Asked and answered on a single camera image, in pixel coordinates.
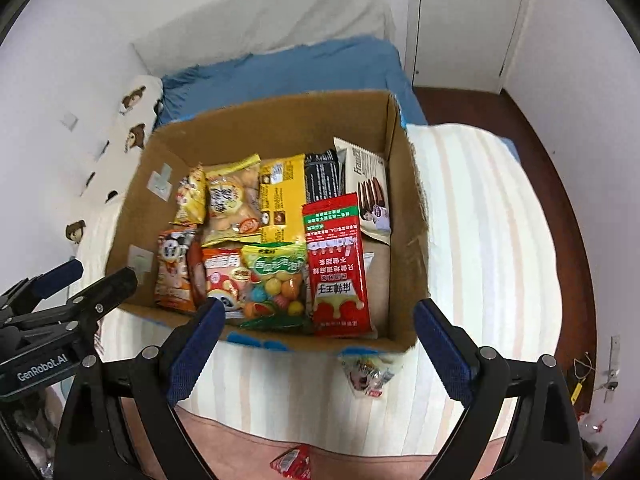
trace white door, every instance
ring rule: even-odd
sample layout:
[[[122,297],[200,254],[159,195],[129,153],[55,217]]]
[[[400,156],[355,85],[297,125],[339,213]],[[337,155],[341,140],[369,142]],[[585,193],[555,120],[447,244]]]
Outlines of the white door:
[[[414,85],[495,92],[520,0],[420,0]]]

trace white sheet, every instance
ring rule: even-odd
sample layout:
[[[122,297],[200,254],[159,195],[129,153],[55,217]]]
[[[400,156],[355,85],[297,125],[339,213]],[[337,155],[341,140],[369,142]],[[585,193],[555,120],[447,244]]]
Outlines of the white sheet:
[[[392,40],[386,0],[215,0],[156,28],[134,46],[149,72],[370,34]]]
[[[492,134],[470,126],[408,126],[430,226],[424,240],[430,293],[449,319],[504,357],[553,354],[562,304],[556,254],[522,168]],[[121,201],[87,222],[78,258],[85,274],[72,294],[104,275]],[[111,312],[104,358],[136,355],[170,330]],[[334,356],[271,352],[219,342],[191,397],[190,412],[273,440],[306,442],[361,456],[435,454],[462,406],[448,399],[422,346],[381,399],[356,399]],[[494,438],[514,409],[503,406]]]

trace headboard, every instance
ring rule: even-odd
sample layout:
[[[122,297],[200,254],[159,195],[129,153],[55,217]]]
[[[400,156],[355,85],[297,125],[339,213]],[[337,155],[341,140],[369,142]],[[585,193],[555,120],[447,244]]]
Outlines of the headboard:
[[[386,0],[215,0],[133,43],[149,72],[160,77],[196,64],[361,34],[392,39]]]

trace white wall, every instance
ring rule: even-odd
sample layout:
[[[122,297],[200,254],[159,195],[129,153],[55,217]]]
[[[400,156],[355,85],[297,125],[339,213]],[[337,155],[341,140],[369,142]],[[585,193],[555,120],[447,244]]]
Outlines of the white wall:
[[[0,288],[65,261],[64,237],[120,95],[144,66],[130,42],[211,0],[31,0],[0,46],[5,247]],[[407,0],[389,0],[404,60]],[[73,132],[60,123],[79,118]]]
[[[640,416],[640,54],[605,0],[533,0],[506,89],[549,152],[574,207],[596,299],[598,371],[622,336],[614,402],[594,393],[594,440],[622,448]]]

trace brown floor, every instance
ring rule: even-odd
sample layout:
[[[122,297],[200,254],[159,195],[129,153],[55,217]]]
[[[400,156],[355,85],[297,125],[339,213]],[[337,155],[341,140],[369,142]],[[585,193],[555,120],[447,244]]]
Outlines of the brown floor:
[[[522,168],[542,204],[556,246],[562,292],[562,330],[556,359],[564,370],[572,367],[574,358],[584,360],[585,352],[589,352],[595,361],[595,304],[582,236],[556,168],[529,122],[504,91],[496,95],[414,88],[414,92],[430,124],[471,124],[515,143]],[[588,411],[592,393],[593,374],[585,382],[576,402],[577,411]]]

